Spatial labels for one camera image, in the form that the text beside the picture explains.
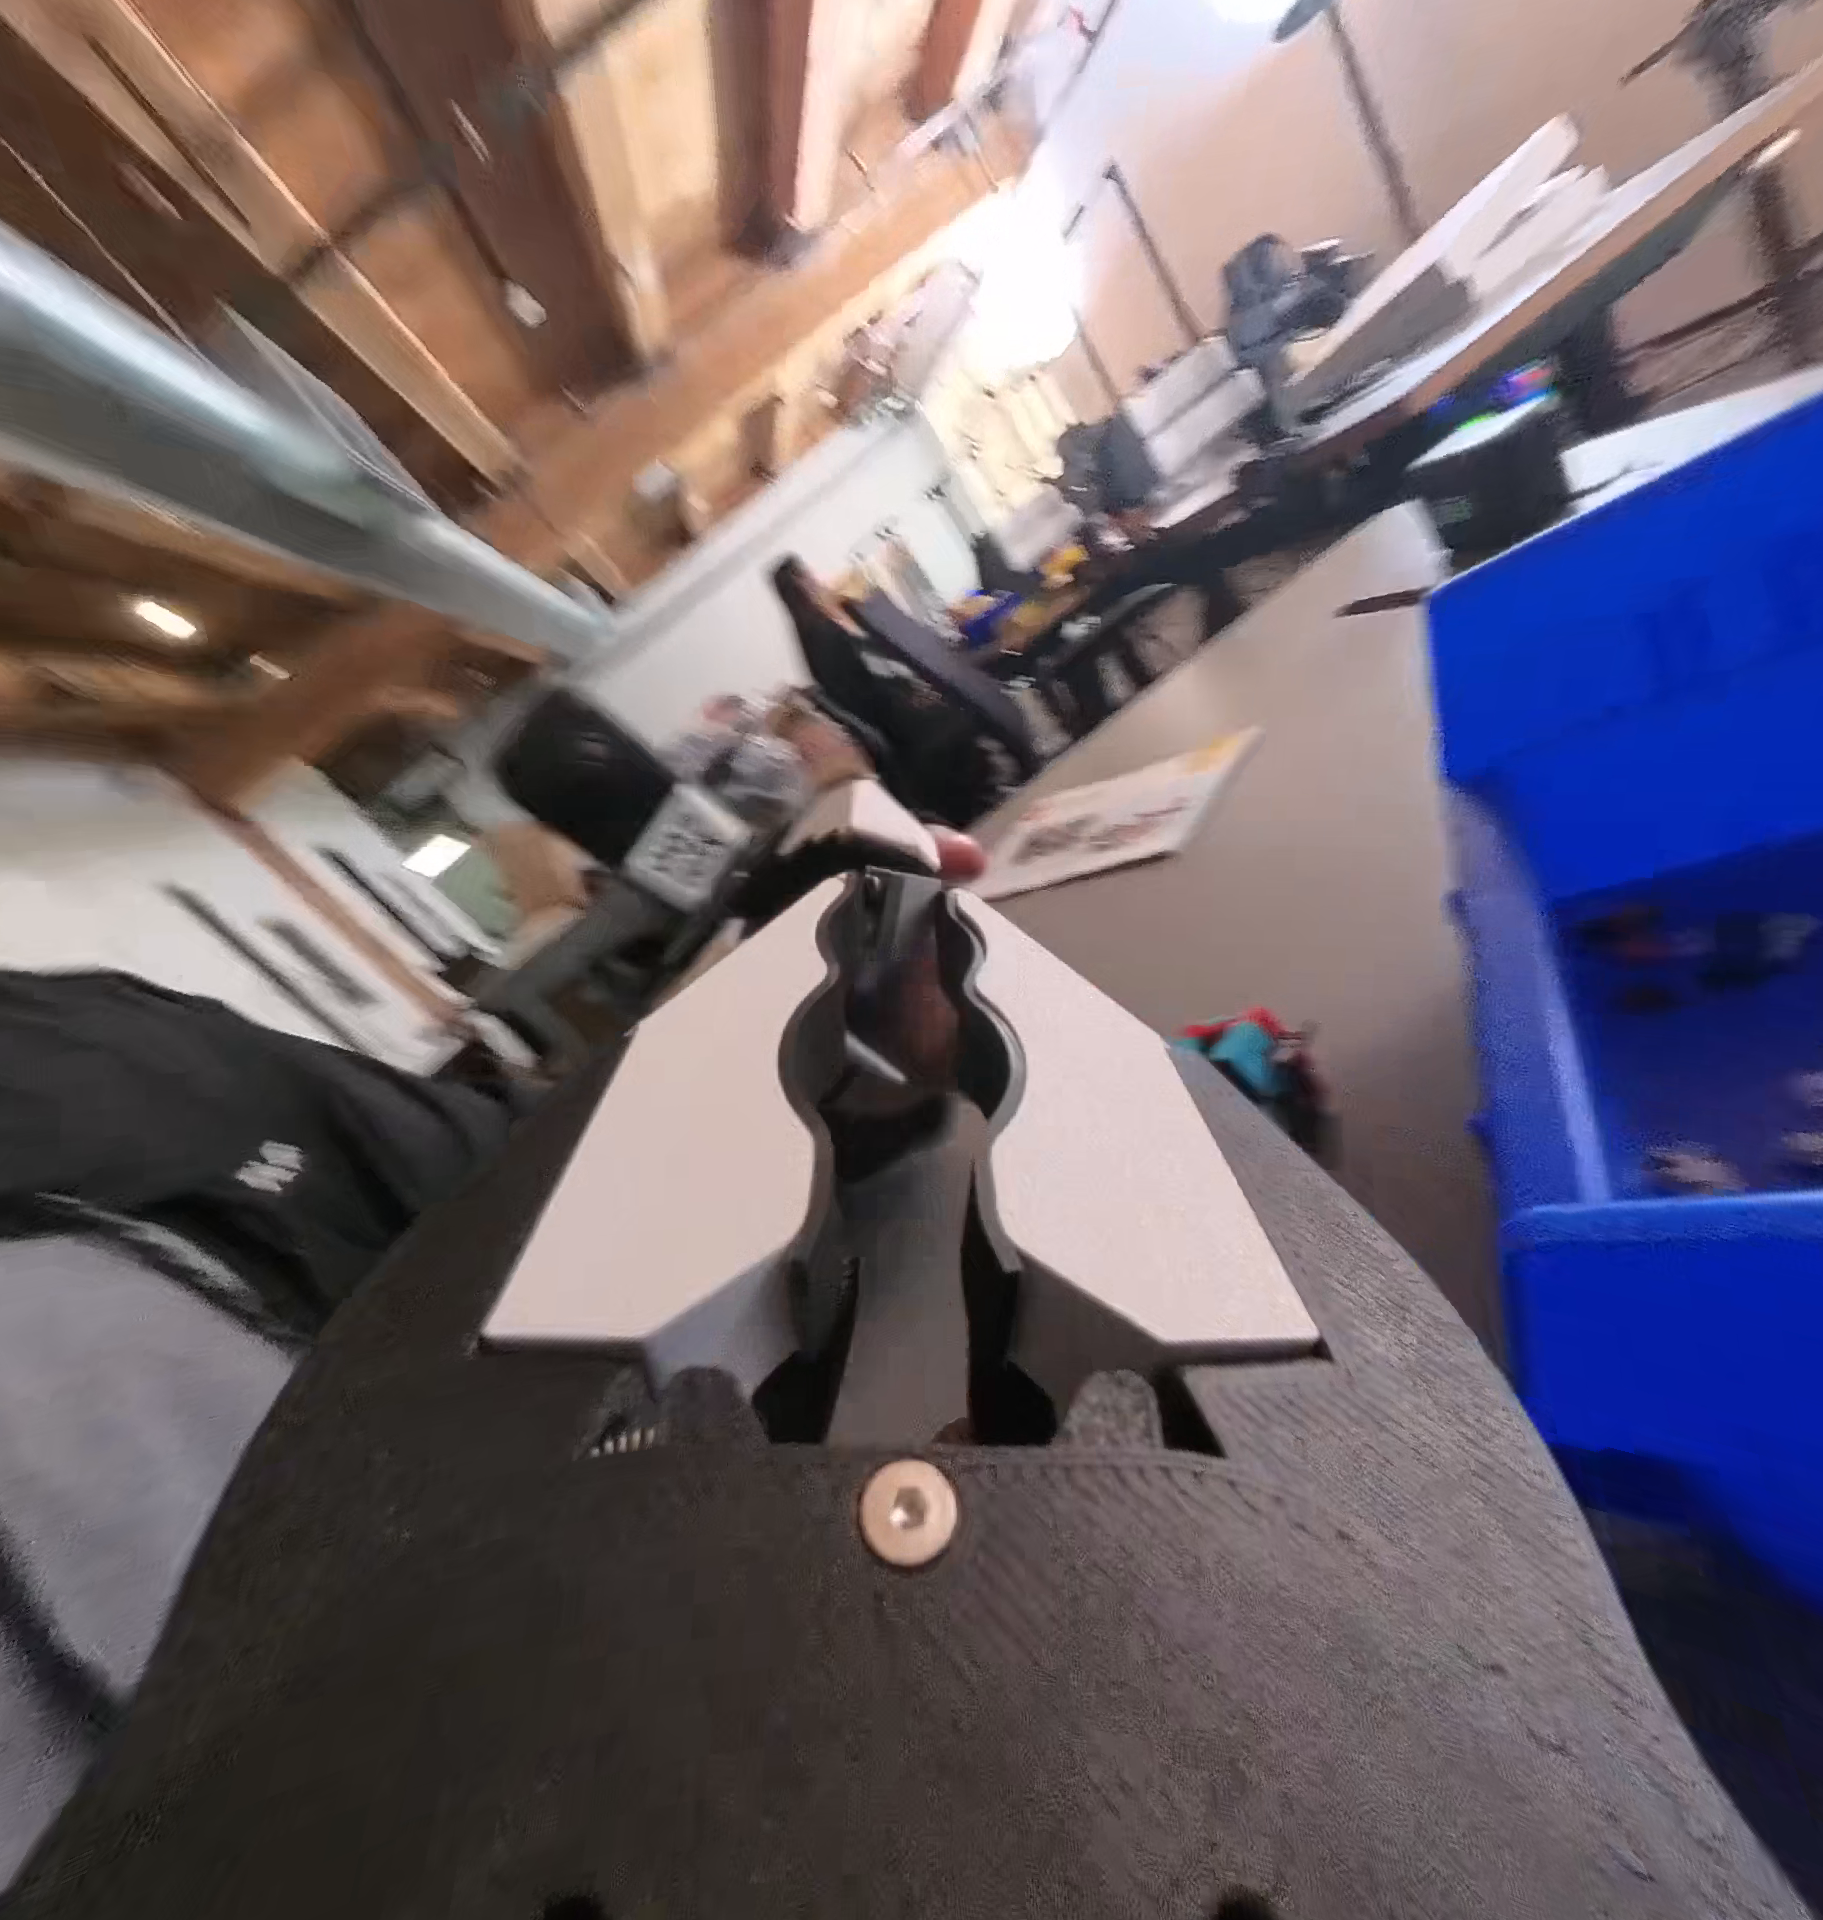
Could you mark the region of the wooden top work table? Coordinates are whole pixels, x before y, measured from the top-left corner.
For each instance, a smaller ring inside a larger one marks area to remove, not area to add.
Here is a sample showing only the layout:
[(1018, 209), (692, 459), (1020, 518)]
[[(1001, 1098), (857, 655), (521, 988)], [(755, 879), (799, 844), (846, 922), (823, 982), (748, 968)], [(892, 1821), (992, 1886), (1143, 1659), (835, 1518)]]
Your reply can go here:
[(1555, 350), (1690, 247), (1717, 203), (1764, 179), (1820, 120), (1823, 55), (1641, 174), (1611, 180), (1612, 189), (1587, 227), (1431, 348), (1300, 415), (1289, 415), (1282, 404), (1289, 362), (1282, 388), (1269, 400), (1284, 431), (1284, 460), (1304, 469), (1354, 463), (1445, 399)]

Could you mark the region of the silver ventilation duct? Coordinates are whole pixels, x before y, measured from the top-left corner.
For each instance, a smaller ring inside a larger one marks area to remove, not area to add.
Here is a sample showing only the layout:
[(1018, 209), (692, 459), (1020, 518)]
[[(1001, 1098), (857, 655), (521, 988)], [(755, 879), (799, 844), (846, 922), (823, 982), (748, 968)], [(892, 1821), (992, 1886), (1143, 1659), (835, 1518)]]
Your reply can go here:
[(607, 648), (606, 608), (437, 513), (328, 394), (235, 380), (0, 223), (1, 466), (556, 661)]

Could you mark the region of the grey sweatshirt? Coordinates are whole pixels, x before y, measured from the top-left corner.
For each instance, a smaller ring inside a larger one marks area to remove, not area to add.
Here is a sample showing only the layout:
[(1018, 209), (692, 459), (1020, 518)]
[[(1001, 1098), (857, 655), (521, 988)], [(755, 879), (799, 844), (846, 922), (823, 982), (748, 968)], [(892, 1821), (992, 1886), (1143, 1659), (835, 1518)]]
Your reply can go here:
[(153, 1223), (46, 1202), (0, 1239), (0, 1896), (123, 1724), (314, 1337)]

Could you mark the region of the blue plastic bin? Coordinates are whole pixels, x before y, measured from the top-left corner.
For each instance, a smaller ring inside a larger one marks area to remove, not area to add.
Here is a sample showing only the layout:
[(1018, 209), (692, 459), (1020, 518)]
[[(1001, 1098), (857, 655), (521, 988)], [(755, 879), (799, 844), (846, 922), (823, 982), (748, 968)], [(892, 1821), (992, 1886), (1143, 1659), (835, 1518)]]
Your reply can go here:
[(1500, 1214), (1612, 1184), (1560, 925), (1823, 904), (1823, 388), (1426, 608)]
[(1823, 1191), (1536, 1206), (1500, 1245), (1514, 1389), (1579, 1499), (1823, 1613)]

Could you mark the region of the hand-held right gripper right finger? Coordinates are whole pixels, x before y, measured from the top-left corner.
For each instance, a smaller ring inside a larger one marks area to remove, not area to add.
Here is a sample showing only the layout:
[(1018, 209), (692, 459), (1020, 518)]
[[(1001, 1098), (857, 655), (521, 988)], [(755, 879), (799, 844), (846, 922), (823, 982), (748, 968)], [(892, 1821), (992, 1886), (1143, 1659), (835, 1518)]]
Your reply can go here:
[(973, 893), (942, 901), (957, 1091), (982, 1123), (964, 1214), (966, 1409), (1043, 1443), (1099, 1375), (1323, 1356), (1323, 1336), (1173, 1050)]

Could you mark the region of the teal and black brick assembly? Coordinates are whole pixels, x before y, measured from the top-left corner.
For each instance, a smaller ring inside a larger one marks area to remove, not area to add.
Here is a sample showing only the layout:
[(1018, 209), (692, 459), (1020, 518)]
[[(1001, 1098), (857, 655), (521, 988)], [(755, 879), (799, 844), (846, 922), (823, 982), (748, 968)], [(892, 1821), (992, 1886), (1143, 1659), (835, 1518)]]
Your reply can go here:
[(1189, 1023), (1170, 1043), (1210, 1063), (1307, 1156), (1330, 1158), (1330, 1103), (1307, 1029), (1288, 1027), (1254, 1006), (1230, 1018)]

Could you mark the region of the black cube device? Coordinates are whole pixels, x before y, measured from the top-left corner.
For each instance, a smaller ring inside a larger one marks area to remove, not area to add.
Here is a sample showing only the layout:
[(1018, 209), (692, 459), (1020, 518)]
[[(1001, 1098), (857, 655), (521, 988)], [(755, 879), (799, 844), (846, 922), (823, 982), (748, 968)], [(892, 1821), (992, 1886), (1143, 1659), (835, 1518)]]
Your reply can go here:
[(1541, 394), (1468, 420), (1403, 474), (1451, 564), (1480, 564), (1556, 526), (1574, 504), (1566, 408)]

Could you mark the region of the stack of white flat boxes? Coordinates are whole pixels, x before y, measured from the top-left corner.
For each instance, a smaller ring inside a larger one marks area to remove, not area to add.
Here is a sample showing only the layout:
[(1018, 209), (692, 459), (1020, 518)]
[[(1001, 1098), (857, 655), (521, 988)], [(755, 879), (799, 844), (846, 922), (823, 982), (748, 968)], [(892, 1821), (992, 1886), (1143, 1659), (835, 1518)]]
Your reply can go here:
[(1577, 160), (1579, 126), (1556, 115), (1395, 257), (1310, 348), (1298, 350), (1284, 412), (1321, 408), (1355, 382), (1442, 341), (1587, 227), (1612, 183)]

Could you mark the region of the person's left forearm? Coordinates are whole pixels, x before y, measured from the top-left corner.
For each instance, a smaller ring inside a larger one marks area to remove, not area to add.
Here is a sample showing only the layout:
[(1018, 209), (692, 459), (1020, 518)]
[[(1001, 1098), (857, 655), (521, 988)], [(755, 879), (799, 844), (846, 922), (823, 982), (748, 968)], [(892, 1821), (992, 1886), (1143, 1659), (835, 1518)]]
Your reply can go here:
[(299, 1342), (531, 1103), (131, 974), (0, 974), (0, 1240), (128, 1249)]

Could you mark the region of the pile of mixed toy bricks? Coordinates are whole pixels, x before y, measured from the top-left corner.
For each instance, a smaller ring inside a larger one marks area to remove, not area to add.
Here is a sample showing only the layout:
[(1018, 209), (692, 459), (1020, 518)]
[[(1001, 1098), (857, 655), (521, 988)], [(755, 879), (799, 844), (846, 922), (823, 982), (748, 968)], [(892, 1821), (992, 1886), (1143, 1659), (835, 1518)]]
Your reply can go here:
[(1560, 936), (1616, 1187), (1823, 1190), (1823, 904), (1632, 901)]

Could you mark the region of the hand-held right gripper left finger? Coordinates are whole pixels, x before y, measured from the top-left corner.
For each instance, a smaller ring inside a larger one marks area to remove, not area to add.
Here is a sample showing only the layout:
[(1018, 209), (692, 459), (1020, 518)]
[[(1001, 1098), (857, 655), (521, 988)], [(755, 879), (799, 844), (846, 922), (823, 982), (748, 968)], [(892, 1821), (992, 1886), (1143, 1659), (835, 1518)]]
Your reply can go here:
[(483, 1349), (652, 1391), (718, 1372), (772, 1440), (828, 1435), (857, 1296), (828, 1123), (863, 949), (863, 880), (827, 879), (636, 1025)]

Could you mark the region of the printed instruction booklet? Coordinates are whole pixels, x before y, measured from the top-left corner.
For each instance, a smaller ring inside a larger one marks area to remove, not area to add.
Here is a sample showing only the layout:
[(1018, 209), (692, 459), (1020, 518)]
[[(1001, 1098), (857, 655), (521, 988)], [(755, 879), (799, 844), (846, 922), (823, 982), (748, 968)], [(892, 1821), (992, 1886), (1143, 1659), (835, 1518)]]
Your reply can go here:
[(988, 863), (977, 893), (1018, 901), (1179, 856), (1261, 741), (1261, 728), (1244, 728), (1024, 803), (1001, 839), (982, 836)]

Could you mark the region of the white and black robot unit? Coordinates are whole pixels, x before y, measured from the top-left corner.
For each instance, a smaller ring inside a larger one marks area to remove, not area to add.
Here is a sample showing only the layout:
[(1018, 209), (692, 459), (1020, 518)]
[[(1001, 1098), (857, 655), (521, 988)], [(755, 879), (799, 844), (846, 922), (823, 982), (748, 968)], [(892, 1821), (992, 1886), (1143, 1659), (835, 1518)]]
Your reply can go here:
[(1117, 412), (1147, 467), (1170, 479), (1213, 446), (1237, 440), (1240, 422), (1264, 397), (1261, 377), (1214, 332), (1123, 397)]

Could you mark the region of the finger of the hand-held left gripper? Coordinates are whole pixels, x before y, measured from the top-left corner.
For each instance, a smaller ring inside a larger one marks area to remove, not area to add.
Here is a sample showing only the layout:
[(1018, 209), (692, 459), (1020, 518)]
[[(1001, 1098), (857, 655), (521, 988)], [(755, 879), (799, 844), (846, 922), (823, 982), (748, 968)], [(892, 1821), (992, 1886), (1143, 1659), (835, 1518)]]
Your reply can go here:
[(934, 832), (875, 780), (816, 794), (782, 839), (782, 879), (821, 884), (863, 873), (941, 879)]

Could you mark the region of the black office chair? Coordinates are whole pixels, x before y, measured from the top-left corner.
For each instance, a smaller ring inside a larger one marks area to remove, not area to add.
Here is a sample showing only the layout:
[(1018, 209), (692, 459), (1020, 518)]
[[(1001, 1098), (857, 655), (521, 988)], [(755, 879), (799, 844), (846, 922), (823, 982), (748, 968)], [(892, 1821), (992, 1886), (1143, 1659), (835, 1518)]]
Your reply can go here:
[(1043, 772), (1018, 699), (884, 594), (838, 596), (801, 559), (771, 569), (810, 685), (909, 812), (964, 830)]

